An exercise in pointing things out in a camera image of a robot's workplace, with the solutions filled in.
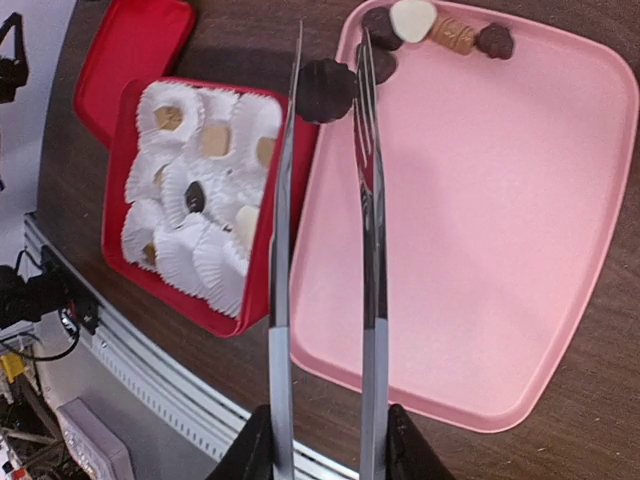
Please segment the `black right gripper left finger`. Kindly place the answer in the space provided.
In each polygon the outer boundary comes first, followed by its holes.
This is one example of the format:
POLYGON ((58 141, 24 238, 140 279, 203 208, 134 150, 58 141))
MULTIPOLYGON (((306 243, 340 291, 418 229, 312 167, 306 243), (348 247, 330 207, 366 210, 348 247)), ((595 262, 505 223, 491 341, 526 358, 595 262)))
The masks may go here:
POLYGON ((270 407, 258 406, 206 480, 272 480, 270 407))

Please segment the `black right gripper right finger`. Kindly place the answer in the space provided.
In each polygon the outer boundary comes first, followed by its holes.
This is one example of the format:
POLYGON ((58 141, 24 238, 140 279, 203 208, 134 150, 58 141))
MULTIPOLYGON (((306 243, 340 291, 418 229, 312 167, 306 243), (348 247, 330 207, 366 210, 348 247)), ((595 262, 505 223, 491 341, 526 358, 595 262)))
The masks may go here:
POLYGON ((393 404, 388 409, 387 478, 455 479, 400 404, 393 404))

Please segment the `white oval chocolate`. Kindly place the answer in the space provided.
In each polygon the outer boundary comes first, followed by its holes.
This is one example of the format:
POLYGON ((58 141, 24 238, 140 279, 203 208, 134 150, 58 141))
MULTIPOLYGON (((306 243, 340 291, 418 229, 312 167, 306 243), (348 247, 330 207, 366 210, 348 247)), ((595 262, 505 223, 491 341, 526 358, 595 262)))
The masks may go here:
POLYGON ((260 210, 252 205, 241 207, 235 216, 236 236, 247 252, 253 246, 260 210))

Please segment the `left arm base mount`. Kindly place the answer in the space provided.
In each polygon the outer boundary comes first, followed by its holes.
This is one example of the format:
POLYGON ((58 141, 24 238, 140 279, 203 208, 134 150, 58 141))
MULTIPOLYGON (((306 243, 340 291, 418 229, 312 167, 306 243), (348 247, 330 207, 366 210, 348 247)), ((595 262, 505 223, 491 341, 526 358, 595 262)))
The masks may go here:
POLYGON ((40 273, 27 280, 15 267, 1 266, 1 329, 67 310, 76 325, 94 334, 99 323, 97 297, 51 247, 41 248, 39 265, 40 273))

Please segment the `red tin lid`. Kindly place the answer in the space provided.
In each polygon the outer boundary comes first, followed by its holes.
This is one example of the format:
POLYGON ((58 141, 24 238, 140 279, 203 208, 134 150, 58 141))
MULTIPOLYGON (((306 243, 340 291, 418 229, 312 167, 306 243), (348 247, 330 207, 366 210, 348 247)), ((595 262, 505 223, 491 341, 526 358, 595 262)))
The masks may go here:
POLYGON ((114 136, 125 86, 168 74, 196 23, 185 1, 110 3, 79 75, 73 106, 81 123, 106 148, 114 136))

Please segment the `dark round chocolate top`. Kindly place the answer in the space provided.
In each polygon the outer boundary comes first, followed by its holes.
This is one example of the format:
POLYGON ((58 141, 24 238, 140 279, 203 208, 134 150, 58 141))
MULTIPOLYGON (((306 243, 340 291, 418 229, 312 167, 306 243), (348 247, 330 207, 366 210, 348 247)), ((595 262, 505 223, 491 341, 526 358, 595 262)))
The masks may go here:
POLYGON ((349 112, 356 94, 356 75, 346 64, 312 60, 299 72, 296 113, 309 123, 331 123, 349 112))

